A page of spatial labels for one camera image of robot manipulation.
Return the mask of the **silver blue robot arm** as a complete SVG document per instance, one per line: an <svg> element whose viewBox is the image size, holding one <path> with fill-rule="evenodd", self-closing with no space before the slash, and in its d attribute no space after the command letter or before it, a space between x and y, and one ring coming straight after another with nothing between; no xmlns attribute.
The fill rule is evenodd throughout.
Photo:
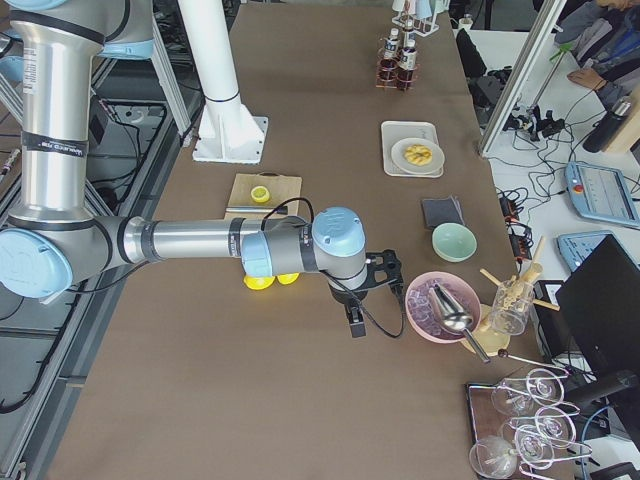
<svg viewBox="0 0 640 480"><path fill-rule="evenodd" d="M309 220L151 221L95 216L85 207L92 62L153 52L148 1L14 1L23 42L21 202L1 233L1 281L31 298L58 294L107 270L170 258L232 257L254 278L319 272L343 304L353 337L372 321L363 301L378 271L397 299L401 264L369 253L358 215L332 207Z"/></svg>

